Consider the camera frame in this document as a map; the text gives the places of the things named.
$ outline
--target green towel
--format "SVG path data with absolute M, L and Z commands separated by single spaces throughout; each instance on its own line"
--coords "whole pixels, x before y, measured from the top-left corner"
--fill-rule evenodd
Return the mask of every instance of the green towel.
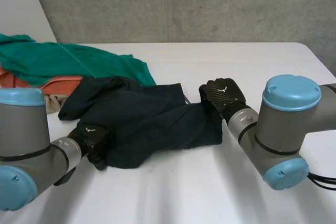
M 124 76 L 142 86 L 155 85 L 147 64 L 132 55 L 118 56 L 76 44 L 37 43 L 27 35 L 0 34 L 0 63 L 34 87 L 54 76 Z

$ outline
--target towel pile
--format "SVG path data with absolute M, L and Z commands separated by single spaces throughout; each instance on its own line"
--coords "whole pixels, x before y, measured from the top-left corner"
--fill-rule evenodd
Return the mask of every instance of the towel pile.
M 115 55 L 97 48 L 54 42 L 38 43 L 27 35 L 0 34 L 0 86 L 38 87 L 47 113 L 60 110 L 83 77 L 128 77 L 153 86 L 147 64 L 132 55 Z

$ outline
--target black cable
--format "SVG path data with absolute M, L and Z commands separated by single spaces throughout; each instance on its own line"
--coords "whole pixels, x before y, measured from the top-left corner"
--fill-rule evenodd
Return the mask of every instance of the black cable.
M 323 188 L 323 189 L 327 189 L 327 190 L 332 190 L 332 191 L 336 191 L 336 188 L 334 187 L 327 187 L 324 186 L 318 182 L 324 183 L 324 184 L 329 184 L 329 185 L 336 185 L 336 178 L 330 178 L 330 177 L 323 177 L 320 175 L 316 175 L 314 173 L 309 173 L 307 176 L 315 185 Z
M 320 182 L 328 181 L 329 183 L 336 185 L 336 178 L 323 177 L 314 173 L 309 173 L 308 176 Z
M 310 178 L 310 177 L 308 177 L 308 178 L 309 178 L 315 185 L 317 185 L 317 186 L 319 186 L 319 187 L 321 187 L 321 188 L 323 188 L 323 189 L 327 189 L 327 190 L 331 190 L 331 191 L 336 191 L 336 188 L 323 186 L 323 185 L 317 183 L 314 179 L 312 179 L 312 178 Z

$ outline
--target black ring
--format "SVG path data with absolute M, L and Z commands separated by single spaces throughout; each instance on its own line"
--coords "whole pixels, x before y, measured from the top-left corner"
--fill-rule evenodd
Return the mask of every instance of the black ring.
M 240 141 L 241 139 L 243 138 L 244 134 L 250 129 L 252 128 L 253 126 L 256 126 L 257 125 L 257 122 L 254 122 L 252 124 L 249 124 L 248 126 L 245 127 L 245 129 L 242 130 L 242 132 L 239 134 L 239 137 L 238 137 L 238 144 L 240 145 Z
M 294 155 L 294 154 L 297 154 L 300 149 L 297 149 L 295 151 L 292 151 L 292 152 L 282 152 L 282 151 L 276 151 L 276 150 L 273 150 L 271 148 L 268 148 L 266 145 L 264 145 L 261 141 L 259 141 L 259 139 L 257 138 L 256 135 L 254 135 L 254 138 L 256 140 L 256 142 L 259 144 L 259 146 L 261 148 L 263 148 L 264 150 L 268 151 L 268 152 L 271 152 L 273 154 L 277 154 L 277 155 L 282 155 L 282 156 L 290 156 L 290 155 Z
M 332 85 L 326 84 L 326 85 L 323 85 L 323 86 L 328 87 L 329 89 L 331 89 L 332 91 L 334 91 L 334 93 L 336 93 L 336 88 L 333 87 Z
M 66 171 L 68 171 L 68 169 L 69 169 L 69 158 L 68 158 L 68 155 L 65 153 L 65 151 L 61 147 L 59 147 L 59 146 L 57 146 L 55 144 L 52 144 L 52 146 L 55 147 L 55 148 L 57 148 L 57 149 L 59 149 L 59 151 L 62 152 L 62 154 L 64 155 L 65 161 L 67 162 L 67 169 L 66 169 Z
M 2 157 L 0 156 L 0 161 L 2 162 L 14 162 L 14 161 L 20 161 L 20 160 L 24 160 L 24 159 L 29 159 L 32 157 L 37 157 L 40 155 L 43 155 L 47 152 L 50 151 L 50 145 L 42 150 L 36 151 L 36 152 L 32 152 L 32 153 L 28 153 L 28 154 L 23 154 L 23 155 L 17 155 L 17 156 L 11 156 L 11 157 Z

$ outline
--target orange towel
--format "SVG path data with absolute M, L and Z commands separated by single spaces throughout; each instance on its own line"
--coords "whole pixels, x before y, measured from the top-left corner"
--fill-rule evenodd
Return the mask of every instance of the orange towel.
M 78 86 L 82 76 L 57 76 L 41 87 L 45 95 L 64 94 L 71 95 Z M 28 82 L 23 81 L 12 73 L 0 67 L 0 86 L 3 88 L 31 88 Z

